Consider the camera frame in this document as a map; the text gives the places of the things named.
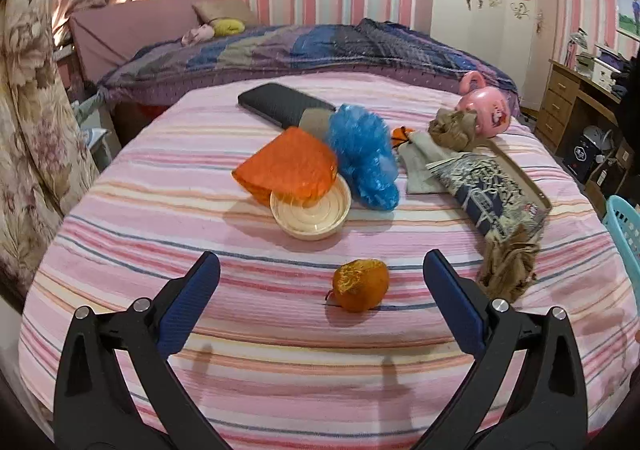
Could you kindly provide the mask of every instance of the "pink plastic jug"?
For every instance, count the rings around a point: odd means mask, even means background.
[[[478,84],[471,90],[471,81]],[[509,128],[511,111],[500,89],[487,87],[484,77],[478,71],[469,71],[460,81],[460,94],[457,110],[474,110],[478,114],[476,134],[482,138],[492,138]]]

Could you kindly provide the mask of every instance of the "crumpled blue plastic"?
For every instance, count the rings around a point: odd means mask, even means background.
[[[398,165],[389,130],[378,115],[343,105],[329,119],[325,141],[338,158],[340,175],[366,207],[393,210],[398,206]]]

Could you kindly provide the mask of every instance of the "wardrobe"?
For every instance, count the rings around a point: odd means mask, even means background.
[[[538,109],[550,72],[558,0],[433,0],[431,36],[507,73]]]

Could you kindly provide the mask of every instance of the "white logo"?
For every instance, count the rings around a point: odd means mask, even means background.
[[[587,153],[581,146],[577,146],[574,148],[575,159],[578,161],[584,161],[587,159]]]

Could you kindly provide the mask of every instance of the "painting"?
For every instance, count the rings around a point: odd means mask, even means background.
[[[640,42],[640,0],[617,0],[618,32]]]

